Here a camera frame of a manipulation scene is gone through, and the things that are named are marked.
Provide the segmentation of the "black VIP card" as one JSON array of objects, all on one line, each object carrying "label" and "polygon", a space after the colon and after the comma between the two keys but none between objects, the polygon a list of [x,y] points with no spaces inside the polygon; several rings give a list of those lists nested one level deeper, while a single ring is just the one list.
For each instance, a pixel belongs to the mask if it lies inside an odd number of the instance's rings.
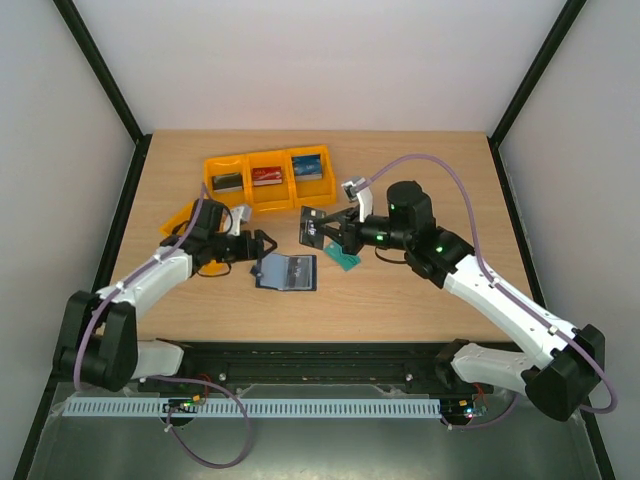
[{"label": "black VIP card", "polygon": [[324,210],[302,206],[300,211],[299,244],[316,250],[324,249],[324,234],[316,223],[326,216]]}]

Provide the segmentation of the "blue leather card holder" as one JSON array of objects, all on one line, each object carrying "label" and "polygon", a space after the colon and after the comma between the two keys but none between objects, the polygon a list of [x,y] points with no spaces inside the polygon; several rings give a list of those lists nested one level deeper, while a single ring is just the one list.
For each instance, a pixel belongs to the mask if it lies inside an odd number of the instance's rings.
[{"label": "blue leather card holder", "polygon": [[270,253],[250,270],[255,287],[280,292],[317,290],[317,257],[315,255],[282,255]]}]

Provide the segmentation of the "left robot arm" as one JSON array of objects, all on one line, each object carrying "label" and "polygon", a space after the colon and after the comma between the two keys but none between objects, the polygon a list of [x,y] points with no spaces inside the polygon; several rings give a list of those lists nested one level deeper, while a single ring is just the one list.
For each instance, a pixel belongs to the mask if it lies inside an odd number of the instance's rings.
[{"label": "left robot arm", "polygon": [[117,392],[135,379],[173,376],[184,350],[170,341],[141,341],[137,323],[173,288],[212,262],[232,266],[260,261],[277,243],[262,230],[242,227],[250,209],[207,199],[194,202],[184,228],[176,228],[151,257],[125,278],[67,301],[53,365],[85,385]]}]

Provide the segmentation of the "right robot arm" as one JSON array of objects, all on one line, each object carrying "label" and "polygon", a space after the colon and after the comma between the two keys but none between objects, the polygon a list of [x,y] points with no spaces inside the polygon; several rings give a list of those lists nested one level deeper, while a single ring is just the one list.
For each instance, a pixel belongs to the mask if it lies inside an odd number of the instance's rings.
[{"label": "right robot arm", "polygon": [[365,246],[398,250],[415,274],[474,307],[519,348],[508,352],[466,340],[451,343],[436,367],[443,389],[496,386],[527,397],[557,421],[585,407],[605,366],[605,337],[597,327],[578,328],[505,281],[471,244],[437,224],[431,199],[417,182],[400,181],[387,189],[385,216],[374,214],[372,193],[362,179],[344,188],[351,208],[333,214],[302,208],[301,244],[320,249],[331,239],[348,255]]}]

